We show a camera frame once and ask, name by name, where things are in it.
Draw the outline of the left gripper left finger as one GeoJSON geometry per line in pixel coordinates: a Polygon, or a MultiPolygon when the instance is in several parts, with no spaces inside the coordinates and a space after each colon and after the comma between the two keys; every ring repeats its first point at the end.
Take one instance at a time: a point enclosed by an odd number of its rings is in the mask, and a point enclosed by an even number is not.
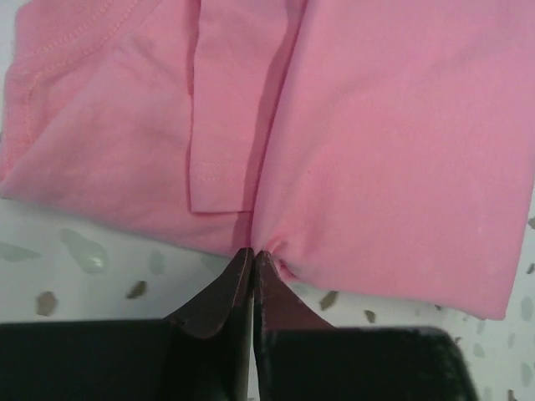
{"type": "Polygon", "coordinates": [[[4,323],[4,400],[244,400],[254,254],[162,319],[4,323]]]}

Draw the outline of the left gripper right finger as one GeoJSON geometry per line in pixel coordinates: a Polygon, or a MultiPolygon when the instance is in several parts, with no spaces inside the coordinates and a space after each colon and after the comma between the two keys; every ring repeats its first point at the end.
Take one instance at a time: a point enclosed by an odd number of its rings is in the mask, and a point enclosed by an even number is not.
{"type": "Polygon", "coordinates": [[[253,345],[262,400],[474,400],[460,349],[438,327],[336,328],[254,259],[253,345]]]}

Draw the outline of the pink t-shirt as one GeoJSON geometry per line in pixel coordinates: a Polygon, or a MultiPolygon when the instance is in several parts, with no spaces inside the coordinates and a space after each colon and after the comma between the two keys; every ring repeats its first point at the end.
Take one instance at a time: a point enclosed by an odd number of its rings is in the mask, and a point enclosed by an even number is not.
{"type": "Polygon", "coordinates": [[[1,193],[327,290],[505,317],[531,1],[31,1],[1,193]]]}

